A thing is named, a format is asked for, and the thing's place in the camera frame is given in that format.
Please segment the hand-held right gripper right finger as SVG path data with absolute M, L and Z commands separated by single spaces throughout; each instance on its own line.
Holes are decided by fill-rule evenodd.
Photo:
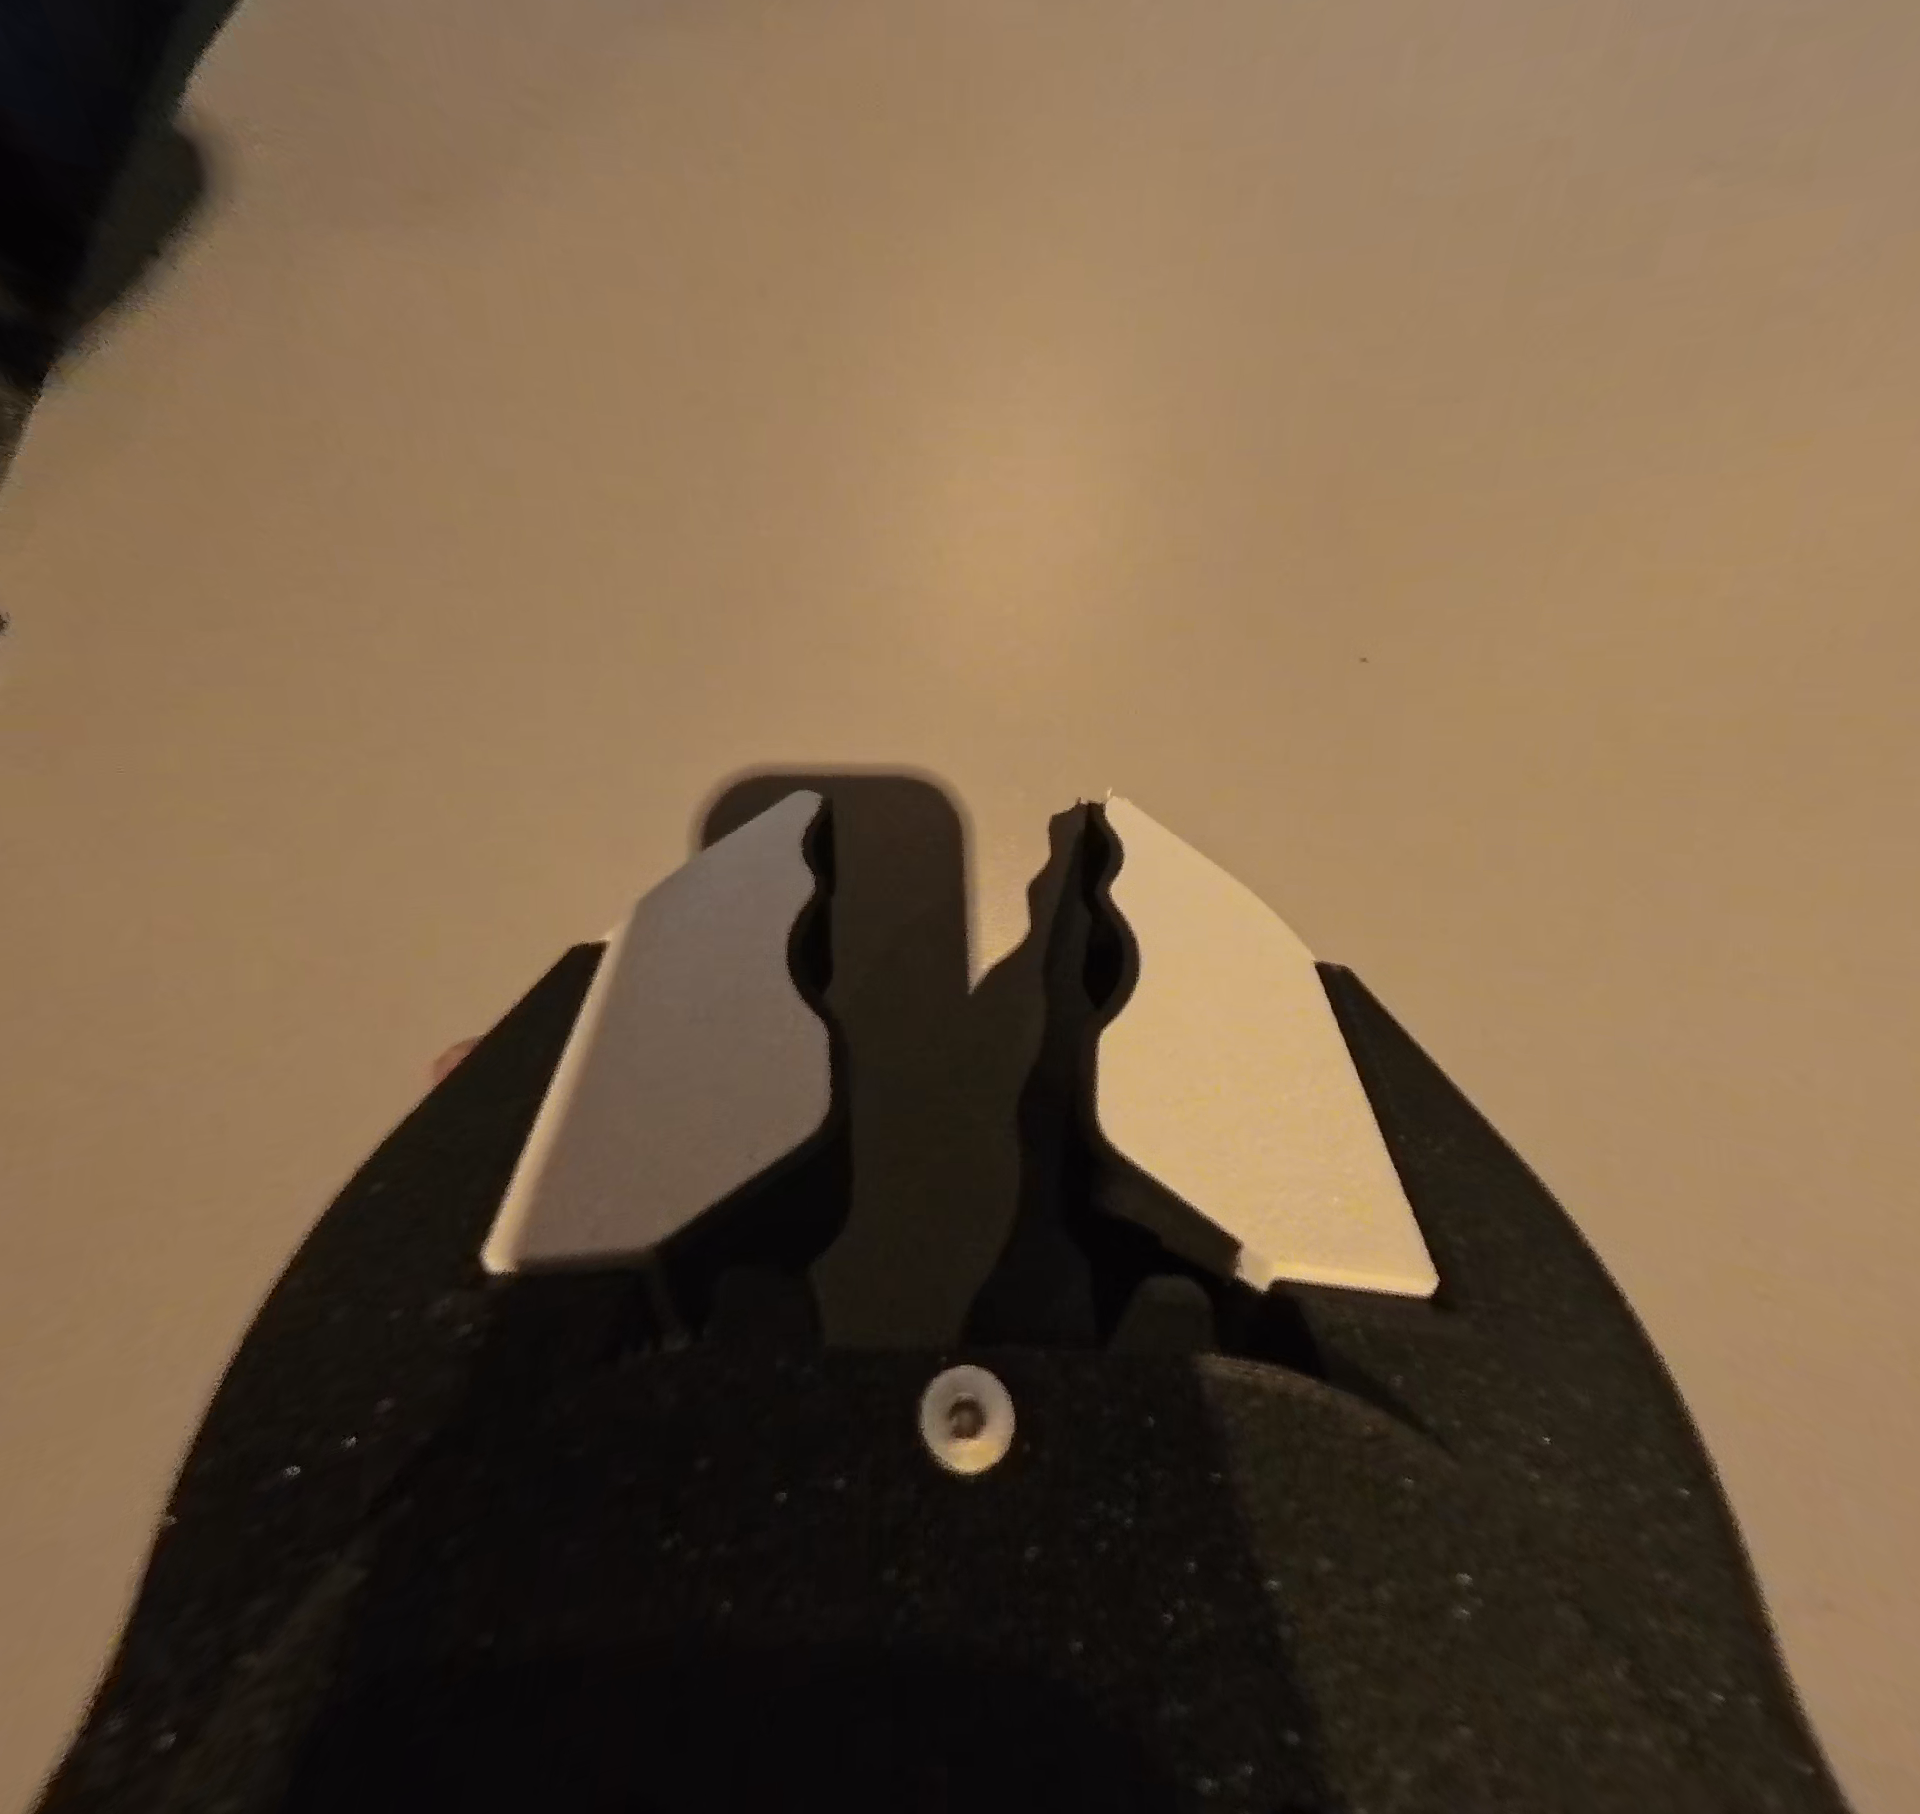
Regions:
M 1269 1290 L 1438 1301 L 1316 954 L 1128 796 L 1089 805 L 1064 975 L 1069 1220 Z

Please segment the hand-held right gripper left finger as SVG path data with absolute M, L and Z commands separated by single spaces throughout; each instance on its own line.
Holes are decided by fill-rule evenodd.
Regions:
M 832 1120 L 832 1027 L 799 983 L 823 796 L 744 821 L 611 927 L 486 1233 L 489 1281 L 633 1270 Z

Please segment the person's dark jacket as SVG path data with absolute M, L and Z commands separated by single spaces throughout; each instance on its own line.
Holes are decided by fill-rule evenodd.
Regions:
M 0 366 L 26 392 L 207 190 L 186 78 L 235 0 L 0 0 Z

